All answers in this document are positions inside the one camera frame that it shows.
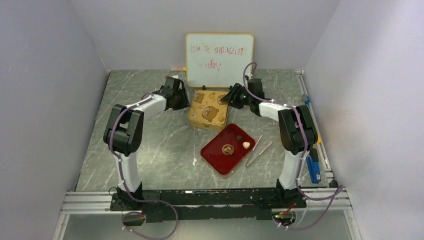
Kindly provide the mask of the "metal tweezers with pink grips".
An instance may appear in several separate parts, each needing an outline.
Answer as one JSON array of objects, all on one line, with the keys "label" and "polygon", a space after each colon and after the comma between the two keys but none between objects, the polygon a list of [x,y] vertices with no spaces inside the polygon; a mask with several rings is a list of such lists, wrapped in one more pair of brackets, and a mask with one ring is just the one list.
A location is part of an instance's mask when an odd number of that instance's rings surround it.
[{"label": "metal tweezers with pink grips", "polygon": [[263,137],[264,137],[264,135],[260,135],[259,138],[257,139],[257,141],[255,142],[255,145],[253,146],[252,151],[251,151],[248,159],[246,160],[246,162],[244,164],[244,166],[246,168],[249,168],[274,143],[273,141],[270,141],[269,143],[266,144],[266,146],[264,146],[263,148],[260,149],[259,146],[260,146],[260,143],[261,143],[261,140],[262,140]]}]

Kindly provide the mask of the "gold chocolate tin box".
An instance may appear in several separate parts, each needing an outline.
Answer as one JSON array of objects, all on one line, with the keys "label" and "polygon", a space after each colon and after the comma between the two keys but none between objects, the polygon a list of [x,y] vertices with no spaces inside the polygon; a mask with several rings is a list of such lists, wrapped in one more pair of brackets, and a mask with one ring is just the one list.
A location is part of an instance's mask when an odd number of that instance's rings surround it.
[{"label": "gold chocolate tin box", "polygon": [[221,131],[227,125],[227,114],[219,113],[212,122],[209,122],[201,114],[189,113],[188,120],[193,127]]}]

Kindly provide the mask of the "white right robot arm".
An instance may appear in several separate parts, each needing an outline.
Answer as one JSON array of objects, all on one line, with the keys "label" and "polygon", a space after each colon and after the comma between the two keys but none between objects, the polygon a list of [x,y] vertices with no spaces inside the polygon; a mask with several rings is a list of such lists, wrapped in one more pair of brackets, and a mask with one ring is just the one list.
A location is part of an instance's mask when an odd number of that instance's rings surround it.
[{"label": "white right robot arm", "polygon": [[318,132],[309,107],[306,104],[293,106],[265,98],[262,80],[259,78],[245,80],[243,85],[236,83],[221,101],[236,109],[248,106],[255,115],[278,123],[285,154],[278,178],[278,186],[282,189],[275,193],[274,199],[278,206],[288,207],[298,192],[302,161],[318,142]]}]

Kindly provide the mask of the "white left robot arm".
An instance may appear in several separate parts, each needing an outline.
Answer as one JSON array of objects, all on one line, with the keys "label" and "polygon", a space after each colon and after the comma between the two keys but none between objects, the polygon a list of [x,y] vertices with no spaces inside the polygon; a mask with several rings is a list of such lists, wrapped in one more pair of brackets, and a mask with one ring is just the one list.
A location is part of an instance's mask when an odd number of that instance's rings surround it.
[{"label": "white left robot arm", "polygon": [[136,155],[142,143],[144,121],[169,109],[176,111],[189,105],[184,82],[167,76],[164,85],[145,93],[139,101],[113,106],[103,141],[116,162],[119,177],[117,195],[130,210],[139,209],[145,201]]}]

